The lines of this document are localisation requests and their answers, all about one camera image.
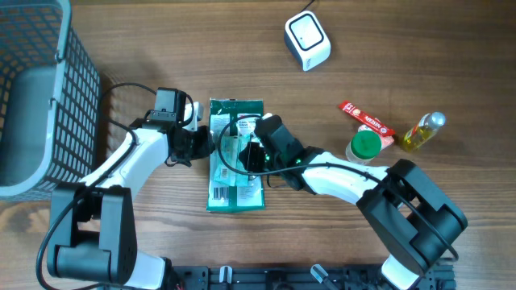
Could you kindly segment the green lidded cup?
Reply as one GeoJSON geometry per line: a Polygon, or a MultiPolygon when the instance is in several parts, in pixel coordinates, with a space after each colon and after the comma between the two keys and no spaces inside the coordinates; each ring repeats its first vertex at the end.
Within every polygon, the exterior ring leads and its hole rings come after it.
{"type": "Polygon", "coordinates": [[[356,133],[346,147],[347,160],[355,164],[368,164],[381,151],[381,139],[373,131],[363,130],[356,133]]]}

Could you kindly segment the red tissue pack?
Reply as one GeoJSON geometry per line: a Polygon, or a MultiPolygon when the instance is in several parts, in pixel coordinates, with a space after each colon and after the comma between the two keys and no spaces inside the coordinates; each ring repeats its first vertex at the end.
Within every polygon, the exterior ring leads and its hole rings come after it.
{"type": "Polygon", "coordinates": [[[380,140],[381,140],[381,150],[386,149],[387,147],[393,145],[393,143],[394,143],[394,137],[393,136],[383,136],[383,135],[375,132],[372,128],[370,128],[369,126],[367,126],[365,124],[359,126],[357,131],[358,132],[361,132],[361,131],[371,131],[371,132],[375,133],[376,135],[378,135],[380,140]]]}

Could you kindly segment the red coffee stick sachet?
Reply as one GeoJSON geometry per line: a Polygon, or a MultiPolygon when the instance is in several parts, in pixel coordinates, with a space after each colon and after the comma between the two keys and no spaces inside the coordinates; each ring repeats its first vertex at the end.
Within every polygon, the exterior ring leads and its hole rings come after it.
{"type": "Polygon", "coordinates": [[[359,109],[357,106],[352,104],[350,101],[343,101],[339,104],[339,108],[355,120],[361,122],[363,125],[368,126],[374,132],[378,133],[383,137],[393,136],[395,135],[395,130],[386,126],[378,119],[370,116],[363,110],[359,109]]]}

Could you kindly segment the green sponge package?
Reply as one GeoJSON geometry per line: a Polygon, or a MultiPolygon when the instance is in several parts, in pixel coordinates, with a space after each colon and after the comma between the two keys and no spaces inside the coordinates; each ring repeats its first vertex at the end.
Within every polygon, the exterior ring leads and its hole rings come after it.
{"type": "Polygon", "coordinates": [[[248,136],[248,142],[259,142],[254,135],[256,119],[263,114],[261,100],[210,100],[210,133],[215,150],[210,155],[210,183],[206,210],[209,212],[238,213],[265,208],[264,189],[259,176],[248,176],[248,187],[235,187],[213,181],[214,157],[218,153],[229,170],[221,152],[223,136],[248,136]]]}

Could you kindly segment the teal snack packet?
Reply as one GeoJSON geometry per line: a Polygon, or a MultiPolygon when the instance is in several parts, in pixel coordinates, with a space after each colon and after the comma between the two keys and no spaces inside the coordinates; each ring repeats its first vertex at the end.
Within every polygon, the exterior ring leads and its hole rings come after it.
{"type": "MultiPolygon", "coordinates": [[[[221,152],[226,163],[242,172],[246,172],[246,169],[239,160],[239,153],[243,151],[247,143],[248,136],[223,136],[221,142],[221,152]]],[[[213,181],[231,187],[248,187],[249,177],[229,170],[221,161],[218,153],[215,153],[213,181]]]]}

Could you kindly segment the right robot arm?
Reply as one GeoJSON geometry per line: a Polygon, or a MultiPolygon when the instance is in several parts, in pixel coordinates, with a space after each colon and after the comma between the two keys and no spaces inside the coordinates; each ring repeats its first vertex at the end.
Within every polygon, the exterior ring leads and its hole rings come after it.
{"type": "Polygon", "coordinates": [[[415,163],[391,167],[354,164],[318,147],[305,147],[277,115],[250,116],[256,143],[239,155],[253,176],[279,176],[294,190],[355,205],[389,252],[381,276],[409,289],[443,260],[458,258],[452,243],[468,226],[464,213],[415,163]]]}

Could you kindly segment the yellow dish soap bottle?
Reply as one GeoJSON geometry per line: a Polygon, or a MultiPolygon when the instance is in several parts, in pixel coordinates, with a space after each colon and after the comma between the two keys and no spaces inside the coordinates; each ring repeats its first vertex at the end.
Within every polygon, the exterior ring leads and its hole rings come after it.
{"type": "Polygon", "coordinates": [[[419,149],[436,135],[445,122],[446,117],[441,112],[425,114],[415,126],[405,133],[402,138],[402,148],[408,152],[419,149]]]}

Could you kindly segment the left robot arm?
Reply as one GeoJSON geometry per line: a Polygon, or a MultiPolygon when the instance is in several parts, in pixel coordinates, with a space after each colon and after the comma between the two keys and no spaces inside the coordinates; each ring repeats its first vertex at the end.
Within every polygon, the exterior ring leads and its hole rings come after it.
{"type": "Polygon", "coordinates": [[[148,177],[164,164],[190,166],[208,157],[214,144],[199,126],[202,106],[179,89],[155,90],[156,103],[125,126],[113,155],[77,183],[58,184],[51,196],[50,225],[35,262],[43,273],[83,280],[89,289],[181,289],[170,259],[139,250],[133,201],[148,177]]]}

